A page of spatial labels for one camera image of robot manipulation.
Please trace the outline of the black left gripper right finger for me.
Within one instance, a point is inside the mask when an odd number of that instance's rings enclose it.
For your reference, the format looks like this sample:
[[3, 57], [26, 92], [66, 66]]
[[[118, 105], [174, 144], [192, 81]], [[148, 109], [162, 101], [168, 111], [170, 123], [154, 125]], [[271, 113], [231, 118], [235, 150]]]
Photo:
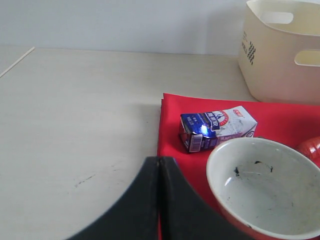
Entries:
[[251, 240], [195, 192], [172, 157], [159, 158], [159, 222], [163, 240]]

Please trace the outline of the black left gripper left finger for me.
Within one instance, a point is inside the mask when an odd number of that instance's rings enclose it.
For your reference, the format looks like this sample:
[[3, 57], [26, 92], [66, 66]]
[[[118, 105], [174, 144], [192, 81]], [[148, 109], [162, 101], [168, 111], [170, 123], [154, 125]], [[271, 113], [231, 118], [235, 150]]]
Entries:
[[157, 240], [159, 158], [147, 157], [123, 195], [71, 240]]

